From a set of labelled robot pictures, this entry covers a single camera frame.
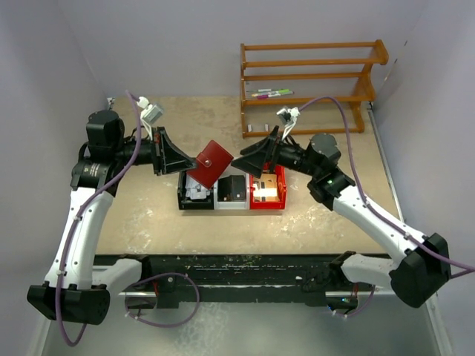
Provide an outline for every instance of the gray wall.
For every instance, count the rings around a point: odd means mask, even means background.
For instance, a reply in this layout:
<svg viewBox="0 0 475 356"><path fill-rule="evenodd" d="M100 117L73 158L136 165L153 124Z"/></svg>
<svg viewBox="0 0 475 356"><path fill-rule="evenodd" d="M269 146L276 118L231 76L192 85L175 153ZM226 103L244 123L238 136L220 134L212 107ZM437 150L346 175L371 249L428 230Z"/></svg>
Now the gray wall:
<svg viewBox="0 0 475 356"><path fill-rule="evenodd" d="M57 250L88 114L105 95L54 0L0 3L0 347L25 355L27 304Z"/></svg>
<svg viewBox="0 0 475 356"><path fill-rule="evenodd" d="M241 42L381 38L394 60L426 2L59 1L108 95L122 95L127 87L137 93L164 96L238 95ZM390 65L374 68L377 88L389 69ZM329 84L321 85L321 92L310 95L328 93Z"/></svg>
<svg viewBox="0 0 475 356"><path fill-rule="evenodd" d="M376 121L407 221L446 237L475 265L475 3L430 0L376 102ZM457 355L473 355L474 276L440 305Z"/></svg>

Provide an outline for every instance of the wooden rack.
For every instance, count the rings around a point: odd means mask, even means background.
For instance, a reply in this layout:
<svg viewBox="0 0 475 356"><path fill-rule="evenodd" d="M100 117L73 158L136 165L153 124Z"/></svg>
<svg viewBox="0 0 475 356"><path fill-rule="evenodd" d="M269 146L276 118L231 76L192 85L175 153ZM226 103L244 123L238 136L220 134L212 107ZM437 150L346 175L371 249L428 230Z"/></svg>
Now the wooden rack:
<svg viewBox="0 0 475 356"><path fill-rule="evenodd" d="M265 61L265 62L248 62L246 61L246 51L250 50L309 50L321 48L372 48L367 58L338 58L338 59L306 59L306 60L288 60L288 61ZM301 79L340 79L340 78L358 78L353 92L348 96L336 96L340 102L348 102L353 112L356 123L355 128L351 128L352 132L363 132L364 122L361 117L361 102L372 102L376 98L373 84L371 83L371 68L374 64L385 65L389 59L386 48L381 39L374 42L342 42L342 43L309 43L309 44L264 44L264 45L240 45L240 120L243 131L243 137L267 136L266 131L248 132L245 109L248 106L262 105L297 105L304 104L312 97L300 98L277 98L277 99L247 99L245 83L268 81L268 80L301 80ZM306 65L363 65L361 71L356 72L338 72L338 73L299 73L299 74L272 74L272 75L246 75L247 68L256 67L289 67L289 66L306 66ZM292 130L292 134L318 134L318 133L342 133L344 128L325 128L315 130Z"/></svg>

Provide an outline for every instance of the marker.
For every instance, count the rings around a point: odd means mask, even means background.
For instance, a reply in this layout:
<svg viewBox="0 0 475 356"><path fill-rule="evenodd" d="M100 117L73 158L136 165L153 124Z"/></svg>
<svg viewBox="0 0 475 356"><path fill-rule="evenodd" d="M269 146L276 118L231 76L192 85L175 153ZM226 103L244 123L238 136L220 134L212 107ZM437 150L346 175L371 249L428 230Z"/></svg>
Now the marker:
<svg viewBox="0 0 475 356"><path fill-rule="evenodd" d="M267 93L254 93L251 96L255 98L256 96L261 96L261 95L282 94L282 93L288 93L288 92L290 92L290 89L279 89L279 90L269 91Z"/></svg>
<svg viewBox="0 0 475 356"><path fill-rule="evenodd" d="M293 93L294 93L293 91L286 91L284 93L277 93L277 94L264 94L264 95L257 96L257 98L258 99L267 99L267 98L273 98L275 96L291 95Z"/></svg>

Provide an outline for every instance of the floor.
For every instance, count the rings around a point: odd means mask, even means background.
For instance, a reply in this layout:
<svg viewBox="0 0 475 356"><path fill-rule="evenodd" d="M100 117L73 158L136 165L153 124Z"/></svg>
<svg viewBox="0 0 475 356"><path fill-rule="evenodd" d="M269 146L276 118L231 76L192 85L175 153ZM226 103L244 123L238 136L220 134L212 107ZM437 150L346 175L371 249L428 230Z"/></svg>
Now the floor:
<svg viewBox="0 0 475 356"><path fill-rule="evenodd" d="M348 320L326 308L288 303L202 303L184 326L157 329L124 317L114 298L100 326L88 326L77 347L62 340L52 322L42 356L368 356L440 355L426 308L412 309L394 295L378 295ZM147 320L172 323L193 309L143 311ZM80 325L68 324L70 335Z"/></svg>
<svg viewBox="0 0 475 356"><path fill-rule="evenodd" d="M239 99L216 97L151 98L166 110L160 118L172 142L196 156L214 139L234 156L259 139L243 139L240 132ZM134 127L132 109L126 98L117 98L114 110L125 121L126 132ZM279 125L276 110L249 112L258 127ZM365 110L367 129L352 133L358 174L367 194L397 215L376 138ZM302 128L341 126L338 110L331 104L314 105L299 117ZM347 143L335 135L342 157L341 169L349 174ZM310 136L295 136L304 147ZM177 175L157 177L151 166L133 167L120 183L117 198L104 223L98 254L300 254L364 253L382 249L351 222L328 211L309 195L309 178L286 171L287 204L275 213L183 212L177 207Z"/></svg>

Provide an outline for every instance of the purple cable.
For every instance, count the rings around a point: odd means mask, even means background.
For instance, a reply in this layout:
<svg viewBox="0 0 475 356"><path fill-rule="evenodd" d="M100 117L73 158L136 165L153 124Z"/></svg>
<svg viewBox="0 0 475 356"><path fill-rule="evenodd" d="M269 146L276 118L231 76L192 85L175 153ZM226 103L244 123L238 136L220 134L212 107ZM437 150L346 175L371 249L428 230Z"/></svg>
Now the purple cable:
<svg viewBox="0 0 475 356"><path fill-rule="evenodd" d="M135 96L135 95L132 94L132 93L129 93L129 94L131 94L131 98L132 98L133 100L135 100L136 102L139 102L139 101L140 101L140 99L139 99L138 96Z"/></svg>
<svg viewBox="0 0 475 356"><path fill-rule="evenodd" d="M186 318L186 319L183 319L181 321L179 321L178 323L172 323L172 324L161 324L161 323L154 323L153 321L148 321L148 320L145 320L145 319L142 319L141 317L139 317L138 315L135 315L135 314L132 314L130 313L130 310L129 308L127 307L127 303L125 303L125 311L127 312L127 315L137 321L140 321L141 323L144 323L144 324L147 324L147 325L150 325L150 326L155 326L157 328L166 328L166 329L171 329L171 328L176 328L178 326L182 326L183 324L189 322L193 317L194 315L196 314L196 312L198 311L198 308L200 307L200 291L198 290L198 287L197 285L191 280L190 277L188 277L186 274L181 274L181 273L178 273L178 272L167 272L167 273L161 273L161 274L157 274L156 276L153 276L153 277L150 277L150 278L146 278L144 280L141 280L137 283L134 283L131 285L131 287L135 287L135 286L141 286L142 284L145 284L145 283L148 283L148 282L151 282L152 280L157 280L159 278L162 278L162 277L168 277L168 276L178 276L178 277L183 277L185 278L186 280L188 280L190 282L190 284L193 286L193 289L194 289L194 292L196 293L196 304L194 305L194 309L193 311L191 312L191 314Z"/></svg>
<svg viewBox="0 0 475 356"><path fill-rule="evenodd" d="M361 181L359 179L359 176L358 174L356 173L356 167L355 167L355 162L353 160L353 152L352 152L352 149L351 149L351 138L350 138L350 129L349 129L349 126L348 126L348 120L347 120L347 117L344 113L344 110L340 104L340 102L331 97L331 96L322 96L322 97L319 97L319 98L315 98L315 99L312 99L310 100L308 103L302 105L300 108L299 108L299 111L302 111L304 108L306 108L307 106L313 104L314 102L317 102L319 100L322 100L322 99L330 99L332 100L336 106L338 106L338 109L340 110L340 114L341 114L341 117L343 118L343 123L344 123L344 133L345 133L345 136L347 137L347 144L348 144L348 156L350 157L350 166L351 166L351 171L353 172L353 176L355 177L355 182L356 182L356 187L358 188L358 192L359 192L359 195L361 197L361 200L363 201L363 203L368 207L368 209L374 214L376 215L382 222L386 223L387 225L389 225L391 228L395 229L397 232L399 232L400 234L402 235L406 235L406 231L402 228L400 228L399 226L397 226L396 224L392 223L391 221L389 221L388 219L386 219L386 217L383 217L379 212L377 212L377 210L375 208L373 208L371 206L371 204L368 204L367 200L366 200L366 195L364 195L364 191L363 191L363 186L361 185ZM407 238L409 239L409 241L411 241L413 244L415 244L417 247L419 247L421 250L423 250L425 253L429 254L430 256L438 259L438 260L441 260L442 262L444 263L449 263L451 264L452 266L456 266L456 267L459 267L459 268L463 268L465 271L462 271L462 272L459 272L459 273L456 273L454 275L452 275L451 279L454 279L454 278L458 278L458 277L461 277L461 276L465 276L466 274L469 274L469 273L472 273L472 272L475 272L475 267L473 266L470 266L470 265L466 265L464 263L460 263L460 262L457 262L457 261L454 261L454 260L451 260L450 258L447 258L447 257L444 257L440 254L437 254L436 252L430 250L428 247L426 247L425 245L421 244L418 240L416 240L411 234L407 234Z"/></svg>
<svg viewBox="0 0 475 356"><path fill-rule="evenodd" d="M134 113L135 113L135 119L136 119L135 121L136 121L136 124L137 124L137 130L135 132L135 142L136 143L135 143L134 152L132 153L132 157L129 159L129 161L127 162L125 167L113 179L111 179L103 187L99 188L79 208L79 210L76 214L77 219L73 220L73 223L71 224L71 227L70 227L69 232L68 232L68 236L66 237L65 247L62 250L61 260L59 261L59 270L61 272L64 272L64 270L65 270L66 259L68 258L69 248L71 246L71 242L73 241L74 232L76 231L76 227L77 227L77 225L79 223L79 220L82 217L84 211L88 208L88 206L91 204L91 202L94 199L96 199L102 192L109 189L112 185L117 183L117 181L124 176L125 172L127 172L128 169L132 166L132 164L134 163L135 159L137 158L137 156L139 154L140 143L142 141L142 133L141 133L141 130L140 130L139 109L137 107L137 103L134 100L134 96L132 96L128 92L128 90L125 91L125 94L127 95L128 99L130 100L130 102L132 104L132 108L134 109ZM54 307L55 307L55 310L56 310L56 320L58 321L59 331L61 332L61 335L62 335L63 339L65 340L65 342L67 343L67 345L73 347L73 346L76 346L79 343L79 341L81 340L81 338L84 334L84 331L86 329L86 324L82 325L82 328L81 328L81 330L80 330L80 332L77 336L77 339L75 339L75 341L72 341L68 337L68 333L66 332L65 324L63 323L62 314L61 314L61 289L62 289L63 281L64 281L64 275L63 275L63 273L61 273L61 274L58 275L58 280L56 282L56 292L55 292L55 295L54 295Z"/></svg>

